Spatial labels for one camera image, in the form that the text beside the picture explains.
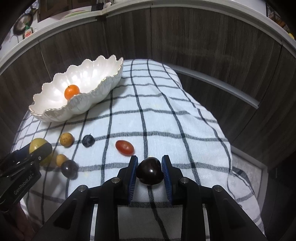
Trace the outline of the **green yellow round fruit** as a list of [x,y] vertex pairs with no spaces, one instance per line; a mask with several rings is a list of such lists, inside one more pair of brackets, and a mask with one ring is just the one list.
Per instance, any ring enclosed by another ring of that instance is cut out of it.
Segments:
[[47,166],[52,161],[53,147],[44,138],[35,138],[30,142],[29,154],[36,152],[40,158],[38,158],[39,165],[41,167]]

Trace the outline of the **brown longan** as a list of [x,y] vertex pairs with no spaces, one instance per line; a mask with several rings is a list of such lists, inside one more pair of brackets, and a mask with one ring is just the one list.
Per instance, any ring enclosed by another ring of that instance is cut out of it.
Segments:
[[71,133],[62,133],[60,136],[60,144],[64,147],[70,147],[74,142],[74,137]]
[[59,154],[56,156],[56,165],[57,167],[61,167],[62,164],[67,161],[67,157],[64,154]]

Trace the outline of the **small blueberry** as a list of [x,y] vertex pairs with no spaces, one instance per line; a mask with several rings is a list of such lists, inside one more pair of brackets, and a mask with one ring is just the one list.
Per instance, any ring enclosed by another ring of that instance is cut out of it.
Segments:
[[85,135],[82,139],[82,145],[86,148],[91,147],[95,143],[95,138],[92,135]]

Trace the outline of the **dark purple plum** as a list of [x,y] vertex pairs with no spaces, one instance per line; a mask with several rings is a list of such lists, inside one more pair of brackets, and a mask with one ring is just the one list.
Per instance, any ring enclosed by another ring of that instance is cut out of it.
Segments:
[[148,157],[141,161],[137,167],[136,175],[142,184],[148,186],[160,184],[164,179],[161,163],[155,157]]

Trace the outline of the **red cherry tomato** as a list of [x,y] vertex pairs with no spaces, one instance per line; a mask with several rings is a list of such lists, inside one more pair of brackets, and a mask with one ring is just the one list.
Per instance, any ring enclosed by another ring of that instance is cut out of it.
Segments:
[[115,143],[115,147],[119,151],[119,153],[125,156],[132,156],[134,153],[134,146],[130,142],[125,140],[118,140]]

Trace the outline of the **orange mandarin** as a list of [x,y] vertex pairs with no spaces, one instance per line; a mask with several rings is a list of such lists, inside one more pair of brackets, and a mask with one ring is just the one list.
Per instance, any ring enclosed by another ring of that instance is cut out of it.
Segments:
[[64,91],[64,97],[67,100],[70,100],[73,96],[77,95],[80,93],[80,89],[77,85],[68,85],[67,88]]

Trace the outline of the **white scalloped ceramic bowl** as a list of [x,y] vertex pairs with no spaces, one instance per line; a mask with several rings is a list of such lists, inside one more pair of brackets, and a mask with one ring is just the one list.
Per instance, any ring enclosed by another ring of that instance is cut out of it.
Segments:
[[118,85],[122,72],[123,58],[115,55],[70,65],[66,72],[56,73],[51,82],[42,85],[29,111],[46,123],[67,121],[102,102]]

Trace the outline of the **checkered white blue cloth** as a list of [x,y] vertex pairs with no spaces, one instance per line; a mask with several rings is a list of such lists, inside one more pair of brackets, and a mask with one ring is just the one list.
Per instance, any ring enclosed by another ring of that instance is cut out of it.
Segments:
[[[60,144],[71,133],[70,147]],[[95,143],[84,147],[92,135]],[[88,112],[62,123],[43,123],[26,113],[13,149],[44,138],[55,155],[64,154],[79,167],[67,179],[54,163],[41,169],[41,178],[16,209],[17,240],[31,240],[79,186],[95,187],[116,176],[130,158],[115,147],[118,140],[134,146],[139,162],[167,155],[185,177],[205,187],[222,186],[264,234],[259,204],[247,175],[233,168],[230,143],[215,117],[187,93],[170,67],[152,60],[128,60],[118,85]]]

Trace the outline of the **green dish soap bottle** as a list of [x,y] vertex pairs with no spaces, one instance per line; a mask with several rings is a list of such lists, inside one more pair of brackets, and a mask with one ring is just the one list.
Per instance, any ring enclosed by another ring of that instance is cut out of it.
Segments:
[[26,25],[25,31],[23,33],[23,39],[26,39],[27,37],[29,37],[33,33],[34,33],[34,29],[32,27],[30,27],[29,25]]

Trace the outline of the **hanging frying pan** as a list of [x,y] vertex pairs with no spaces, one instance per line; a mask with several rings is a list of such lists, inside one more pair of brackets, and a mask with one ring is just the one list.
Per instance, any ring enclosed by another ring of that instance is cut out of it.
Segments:
[[30,27],[33,22],[34,16],[31,13],[21,15],[13,27],[14,35],[22,35],[27,27]]

